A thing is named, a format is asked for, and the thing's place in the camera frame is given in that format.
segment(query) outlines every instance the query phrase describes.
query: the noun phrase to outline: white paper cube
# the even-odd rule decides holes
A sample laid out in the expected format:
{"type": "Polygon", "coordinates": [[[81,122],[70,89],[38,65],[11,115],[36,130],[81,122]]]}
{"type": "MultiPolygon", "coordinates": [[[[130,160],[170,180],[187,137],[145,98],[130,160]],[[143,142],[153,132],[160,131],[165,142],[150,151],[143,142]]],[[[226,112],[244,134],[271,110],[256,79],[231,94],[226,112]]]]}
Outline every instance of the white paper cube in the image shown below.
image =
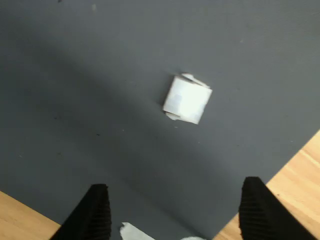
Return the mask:
{"type": "Polygon", "coordinates": [[[212,90],[193,75],[175,76],[163,110],[173,120],[198,124],[212,90]]]}

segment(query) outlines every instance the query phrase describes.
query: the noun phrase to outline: white object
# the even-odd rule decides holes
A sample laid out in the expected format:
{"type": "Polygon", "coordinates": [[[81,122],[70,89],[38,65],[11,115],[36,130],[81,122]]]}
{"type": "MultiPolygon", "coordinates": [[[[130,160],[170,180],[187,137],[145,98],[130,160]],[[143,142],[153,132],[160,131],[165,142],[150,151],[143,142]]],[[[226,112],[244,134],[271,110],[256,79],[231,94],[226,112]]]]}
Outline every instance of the white object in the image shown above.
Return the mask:
{"type": "Polygon", "coordinates": [[[163,105],[172,120],[198,124],[212,90],[189,73],[176,75],[163,105]]]}
{"type": "MultiPolygon", "coordinates": [[[[123,222],[123,227],[120,228],[120,235],[122,240],[155,240],[149,235],[145,234],[140,229],[136,228],[129,222],[123,222]]],[[[181,240],[204,240],[200,237],[190,236],[181,240]]]]}

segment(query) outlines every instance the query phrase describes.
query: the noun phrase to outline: gray mat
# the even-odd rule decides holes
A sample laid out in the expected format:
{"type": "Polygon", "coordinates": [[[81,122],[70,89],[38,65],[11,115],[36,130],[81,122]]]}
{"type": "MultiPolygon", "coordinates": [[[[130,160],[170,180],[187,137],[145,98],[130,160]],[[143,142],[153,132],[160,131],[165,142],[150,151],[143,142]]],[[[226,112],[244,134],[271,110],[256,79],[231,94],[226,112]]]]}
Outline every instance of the gray mat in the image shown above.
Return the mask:
{"type": "Polygon", "coordinates": [[[318,0],[2,1],[0,190],[62,223],[106,183],[112,239],[211,238],[320,127],[319,26],[318,0]],[[161,111],[180,72],[199,125],[161,111]]]}

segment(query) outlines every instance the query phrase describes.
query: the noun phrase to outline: wooden floor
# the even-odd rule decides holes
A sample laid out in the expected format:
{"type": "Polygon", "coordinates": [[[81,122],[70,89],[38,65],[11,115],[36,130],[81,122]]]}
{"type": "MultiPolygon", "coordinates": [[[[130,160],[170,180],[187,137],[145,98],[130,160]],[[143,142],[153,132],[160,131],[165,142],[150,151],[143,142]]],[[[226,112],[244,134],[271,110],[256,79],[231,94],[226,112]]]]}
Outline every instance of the wooden floor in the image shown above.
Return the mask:
{"type": "MultiPolygon", "coordinates": [[[[282,204],[320,239],[320,131],[267,184],[282,204]]],[[[241,240],[235,216],[214,240],[241,240]]],[[[59,224],[0,192],[1,240],[48,240],[59,224]]]]}
{"type": "MultiPolygon", "coordinates": [[[[267,187],[320,239],[320,131],[267,183],[267,187]]],[[[238,215],[213,240],[242,240],[238,215]]]]}

